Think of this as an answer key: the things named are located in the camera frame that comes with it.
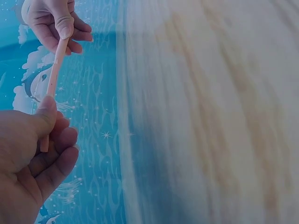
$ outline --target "star print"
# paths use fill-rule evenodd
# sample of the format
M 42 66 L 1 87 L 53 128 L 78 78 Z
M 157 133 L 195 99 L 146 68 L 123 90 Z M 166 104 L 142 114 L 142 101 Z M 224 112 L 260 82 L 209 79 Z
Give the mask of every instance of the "star print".
M 104 139 L 108 139 L 108 138 L 111 138 L 109 132 L 104 132 L 104 133 L 101 133 L 102 134 L 102 137 L 104 137 Z

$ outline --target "human hand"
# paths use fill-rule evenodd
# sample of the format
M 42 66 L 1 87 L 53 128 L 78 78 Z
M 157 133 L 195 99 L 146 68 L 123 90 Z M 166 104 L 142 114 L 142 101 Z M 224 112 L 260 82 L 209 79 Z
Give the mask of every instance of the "human hand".
M 36 115 L 0 112 L 0 223 L 32 224 L 78 159 L 78 132 L 47 96 Z M 48 153 L 38 140 L 50 135 Z
M 75 0 L 31 0 L 26 22 L 51 52 L 56 52 L 60 38 L 70 37 L 66 54 L 82 53 L 82 46 L 74 40 L 93 41 L 92 28 L 74 10 Z

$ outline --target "light wood table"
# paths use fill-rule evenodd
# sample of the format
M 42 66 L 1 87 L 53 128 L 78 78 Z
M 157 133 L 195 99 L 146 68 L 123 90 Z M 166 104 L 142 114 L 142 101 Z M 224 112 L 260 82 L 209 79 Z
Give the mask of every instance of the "light wood table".
M 299 223 L 299 1 L 127 0 L 128 223 Z

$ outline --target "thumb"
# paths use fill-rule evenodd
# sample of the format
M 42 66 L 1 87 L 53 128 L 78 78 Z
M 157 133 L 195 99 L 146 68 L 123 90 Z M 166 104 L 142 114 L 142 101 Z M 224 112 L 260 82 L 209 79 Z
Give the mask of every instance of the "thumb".
M 46 96 L 32 116 L 31 124 L 38 138 L 42 138 L 53 130 L 57 116 L 56 102 L 52 96 Z
M 65 5 L 53 5 L 50 8 L 55 21 L 55 28 L 61 39 L 65 40 L 74 33 L 74 18 L 71 16 L 67 3 Z

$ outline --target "dolphin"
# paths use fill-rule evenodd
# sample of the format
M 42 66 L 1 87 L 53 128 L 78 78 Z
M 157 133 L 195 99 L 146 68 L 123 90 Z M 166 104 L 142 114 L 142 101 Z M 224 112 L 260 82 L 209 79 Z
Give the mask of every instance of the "dolphin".
M 20 22 L 20 24 L 27 26 L 26 16 L 30 7 L 30 0 L 18 0 L 15 6 L 11 8 Z
M 46 216 L 43 220 L 39 221 L 40 224 L 54 224 L 56 223 L 56 219 L 61 216 L 59 213 L 53 213 L 51 215 Z
M 41 214 L 41 216 L 47 216 L 47 215 L 49 215 L 48 210 L 46 209 L 46 207 L 45 207 L 44 204 L 41 207 L 41 209 L 39 210 L 39 214 Z
M 28 76 L 25 80 L 22 81 L 22 84 L 24 84 L 24 87 L 25 87 L 25 92 L 27 94 L 27 96 L 29 96 L 31 99 L 34 99 L 35 101 L 37 102 L 40 102 L 36 97 L 34 97 L 32 95 L 32 92 L 31 92 L 31 85 L 34 81 L 34 79 L 42 72 L 42 71 L 46 71 L 47 69 L 51 68 L 52 67 L 52 64 L 47 64 L 41 68 L 39 68 L 38 70 L 32 72 L 32 74 L 30 76 Z M 47 75 L 44 74 L 42 76 L 42 82 L 47 78 Z

